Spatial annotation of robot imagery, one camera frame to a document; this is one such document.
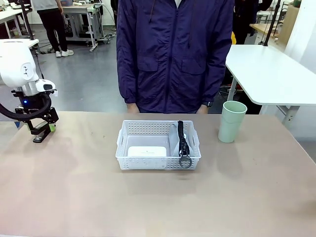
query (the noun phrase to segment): jacket drawstring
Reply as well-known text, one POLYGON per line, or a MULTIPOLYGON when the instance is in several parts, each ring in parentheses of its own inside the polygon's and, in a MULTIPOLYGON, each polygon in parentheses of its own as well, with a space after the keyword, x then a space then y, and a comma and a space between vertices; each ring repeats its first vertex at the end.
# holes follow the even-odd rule
POLYGON ((193 12, 192 12, 192 18, 191 18, 191 28, 190 28, 190 32, 189 32, 189 45, 188 45, 188 48, 191 47, 191 41, 192 41, 191 33, 192 33, 192 31, 193 31, 194 9, 195 9, 195 6, 196 6, 196 0, 194 0, 194 2, 193 2, 193 12))
POLYGON ((152 21, 152 15, 153 15, 153 11, 154 11, 155 2, 156 2, 156 0, 154 0, 154 2, 153 2, 152 11, 150 12, 149 23, 152 21))

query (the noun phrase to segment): metal ring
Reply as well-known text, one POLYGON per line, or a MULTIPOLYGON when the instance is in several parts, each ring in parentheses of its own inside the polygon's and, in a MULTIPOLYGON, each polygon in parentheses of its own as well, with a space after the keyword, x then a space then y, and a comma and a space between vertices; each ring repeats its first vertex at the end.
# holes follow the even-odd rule
POLYGON ((189 156, 182 156, 180 159, 179 159, 179 164, 180 164, 180 166, 182 167, 182 168, 184 168, 184 169, 188 169, 188 168, 190 168, 191 167, 191 165, 192 165, 192 159, 189 157, 189 156), (183 164, 182 164, 182 161, 190 161, 190 164, 188 165, 188 166, 184 166, 183 164))

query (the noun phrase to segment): gray pouch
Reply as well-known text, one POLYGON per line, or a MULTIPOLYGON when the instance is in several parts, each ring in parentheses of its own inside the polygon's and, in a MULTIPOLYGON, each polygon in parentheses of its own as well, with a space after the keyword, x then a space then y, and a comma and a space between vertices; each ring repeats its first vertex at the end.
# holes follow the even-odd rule
POLYGON ((183 168, 190 168, 192 160, 190 155, 193 156, 193 149, 190 147, 188 141, 188 134, 184 132, 183 121, 174 122, 169 130, 169 144, 170 156, 180 157, 179 163, 183 168), (189 161, 189 165, 183 165, 184 161, 189 161))

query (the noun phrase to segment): basket handle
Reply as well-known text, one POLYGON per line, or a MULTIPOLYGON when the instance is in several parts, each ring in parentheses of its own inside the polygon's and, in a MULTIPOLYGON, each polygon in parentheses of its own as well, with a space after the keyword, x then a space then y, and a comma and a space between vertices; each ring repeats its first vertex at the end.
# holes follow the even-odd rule
POLYGON ((122 135, 122 129, 118 132, 117 146, 119 146, 119 139, 121 135, 122 135))
POLYGON ((194 135, 193 135, 193 137, 194 137, 194 143, 195 143, 195 145, 197 145, 198 147, 199 147, 199 140, 198 140, 198 133, 197 133, 197 131, 194 129, 194 135))

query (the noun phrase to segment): green cup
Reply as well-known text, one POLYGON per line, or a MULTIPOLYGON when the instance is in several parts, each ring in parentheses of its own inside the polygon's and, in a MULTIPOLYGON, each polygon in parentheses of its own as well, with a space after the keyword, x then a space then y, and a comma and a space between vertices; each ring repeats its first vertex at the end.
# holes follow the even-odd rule
POLYGON ((218 133, 220 141, 231 143, 235 140, 246 111, 247 107, 238 101, 226 101, 223 104, 221 126, 218 133))

